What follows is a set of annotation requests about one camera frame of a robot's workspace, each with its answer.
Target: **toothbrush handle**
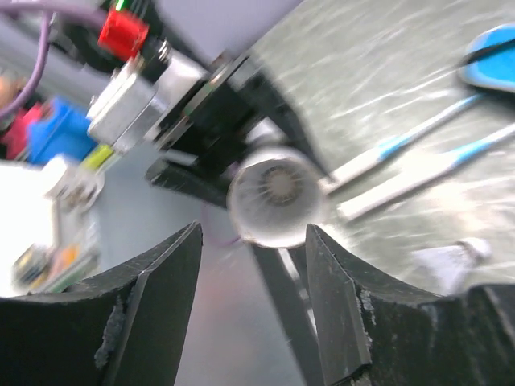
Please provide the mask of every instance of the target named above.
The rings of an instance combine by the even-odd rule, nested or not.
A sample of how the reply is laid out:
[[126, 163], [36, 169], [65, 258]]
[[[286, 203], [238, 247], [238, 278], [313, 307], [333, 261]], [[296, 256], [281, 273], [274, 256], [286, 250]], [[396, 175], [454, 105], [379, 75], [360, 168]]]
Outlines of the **toothbrush handle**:
[[413, 129], [404, 134], [403, 137], [406, 139], [406, 144], [418, 140], [420, 137], [423, 137], [434, 129], [437, 129], [441, 125], [449, 122], [454, 117], [476, 105], [476, 103], [480, 101], [481, 98], [481, 94], [469, 96], [468, 98], [462, 99], [461, 101], [446, 107], [438, 114], [429, 118], [427, 121], [424, 121], [420, 125], [415, 126]]
[[352, 221], [381, 205], [428, 183], [432, 179], [448, 172], [452, 163], [449, 159], [435, 160], [425, 170], [403, 172], [385, 183], [366, 191], [362, 195], [345, 201], [338, 207], [338, 212], [346, 220]]
[[491, 133], [487, 137], [480, 139], [479, 141], [471, 142], [459, 147], [458, 149], [454, 149], [449, 152], [449, 154], [452, 154], [452, 156], [455, 157], [455, 164], [459, 165], [514, 134], [515, 124], [508, 125], [503, 129], [497, 130], [495, 133]]
[[376, 165], [380, 164], [381, 161], [381, 151], [379, 149], [367, 150], [334, 170], [331, 173], [333, 181], [327, 177], [320, 179], [320, 189], [322, 189], [324, 194], [328, 195], [371, 170]]

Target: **blue toothbrush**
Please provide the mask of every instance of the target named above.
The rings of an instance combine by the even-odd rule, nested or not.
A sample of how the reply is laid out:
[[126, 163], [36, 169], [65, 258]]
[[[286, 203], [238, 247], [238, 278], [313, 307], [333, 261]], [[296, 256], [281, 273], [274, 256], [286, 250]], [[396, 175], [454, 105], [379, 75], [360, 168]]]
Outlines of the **blue toothbrush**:
[[443, 123], [471, 108], [480, 99], [480, 94], [462, 99], [447, 107], [434, 117], [415, 126], [408, 132], [383, 142], [378, 147], [365, 151], [332, 172], [332, 179], [324, 178], [319, 185], [326, 194], [332, 193], [346, 183], [382, 164], [419, 138], [437, 129]]
[[338, 207], [338, 212], [346, 220], [354, 220], [368, 211], [372, 211], [396, 199], [400, 195], [404, 195], [433, 179], [450, 173], [456, 167], [463, 165], [471, 157], [489, 149], [514, 133], [515, 124], [512, 124], [479, 141], [436, 155], [430, 161], [424, 162], [423, 165], [418, 165], [413, 170], [403, 172], [385, 183], [366, 191], [362, 195], [342, 203]]

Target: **purple cable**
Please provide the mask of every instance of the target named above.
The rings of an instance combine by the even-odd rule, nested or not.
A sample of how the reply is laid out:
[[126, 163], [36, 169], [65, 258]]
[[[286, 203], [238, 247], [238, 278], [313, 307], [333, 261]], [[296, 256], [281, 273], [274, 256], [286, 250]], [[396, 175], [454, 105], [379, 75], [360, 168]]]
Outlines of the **purple cable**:
[[202, 202], [202, 206], [200, 207], [200, 222], [204, 226], [204, 237], [217, 248], [228, 248], [240, 241], [239, 236], [227, 241], [220, 241], [217, 238], [211, 236], [212, 233], [211, 227], [209, 226], [208, 205], [205, 202]]
[[43, 70], [47, 63], [48, 56], [48, 36], [50, 35], [50, 21], [52, 20], [52, 14], [45, 12], [43, 14], [43, 20], [41, 22], [41, 34], [39, 35], [39, 47], [38, 56], [35, 61], [34, 71], [31, 74], [27, 84], [23, 88], [20, 94], [12, 101], [8, 106], [0, 109], [0, 119], [3, 119], [17, 110], [23, 107], [25, 102], [31, 97], [36, 88], [38, 87], [39, 81], [43, 76]]
[[49, 49], [50, 23], [53, 13], [62, 14], [65, 18], [79, 22], [86, 26], [102, 28], [105, 22], [106, 13], [104, 11], [92, 10], [78, 6], [71, 6], [59, 2], [0, 2], [0, 12], [13, 15], [18, 12], [43, 12], [43, 21], [41, 23], [41, 33], [39, 35], [38, 56], [35, 62], [34, 71], [31, 74], [27, 84], [20, 94], [3, 109], [0, 109], [0, 119], [9, 116], [19, 110], [28, 98], [35, 92], [38, 87], [45, 64], [47, 63]]

